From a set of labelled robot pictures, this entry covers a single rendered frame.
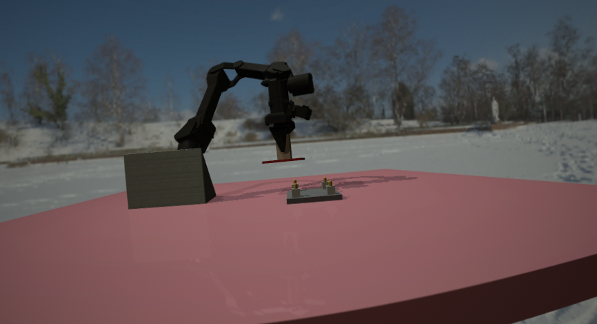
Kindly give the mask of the red board with handle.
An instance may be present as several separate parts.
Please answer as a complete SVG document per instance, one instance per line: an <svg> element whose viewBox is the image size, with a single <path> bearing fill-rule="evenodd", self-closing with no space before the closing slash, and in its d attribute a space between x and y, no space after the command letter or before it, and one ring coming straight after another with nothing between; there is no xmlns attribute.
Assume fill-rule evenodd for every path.
<svg viewBox="0 0 597 324"><path fill-rule="evenodd" d="M276 143L276 152L277 152L277 159L272 161L264 161L263 164L266 163L274 163L274 162L289 162L289 161L296 161L296 160L304 160L304 157L301 158L293 158L292 159L292 149L291 149L291 142L290 142L290 135L286 134L286 145L285 145L285 152L281 152L277 143Z"/></svg>

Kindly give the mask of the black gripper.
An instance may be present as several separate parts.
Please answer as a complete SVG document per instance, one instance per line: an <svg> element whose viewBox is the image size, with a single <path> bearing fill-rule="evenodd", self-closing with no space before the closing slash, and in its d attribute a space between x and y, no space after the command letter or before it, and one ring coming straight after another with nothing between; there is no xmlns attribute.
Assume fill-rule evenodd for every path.
<svg viewBox="0 0 597 324"><path fill-rule="evenodd" d="M269 99L270 113L264 118L265 125L274 123L273 127L269 127L276 143L281 152L285 152L286 134L290 134L295 129L295 123L292 117L287 114L287 107L289 103L288 97L275 97Z"/></svg>

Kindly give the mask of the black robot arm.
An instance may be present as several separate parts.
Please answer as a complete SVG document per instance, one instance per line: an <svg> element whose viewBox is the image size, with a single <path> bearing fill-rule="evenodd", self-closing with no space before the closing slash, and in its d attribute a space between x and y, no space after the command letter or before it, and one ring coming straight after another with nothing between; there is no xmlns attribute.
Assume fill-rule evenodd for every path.
<svg viewBox="0 0 597 324"><path fill-rule="evenodd" d="M234 69L237 76L230 81L224 69ZM201 148L204 154L214 134L216 127L212 123L219 98L222 92L234 87L241 78L261 79L261 85L268 87L269 99L275 97L301 96L314 93L313 77L311 73L293 76L286 62L273 62L271 65L253 64L239 60L237 62L223 62L212 67L206 78L207 90L195 117L174 135L178 142L178 150ZM295 105L290 99L287 107L290 117L301 117L310 120L312 110L309 106Z"/></svg>

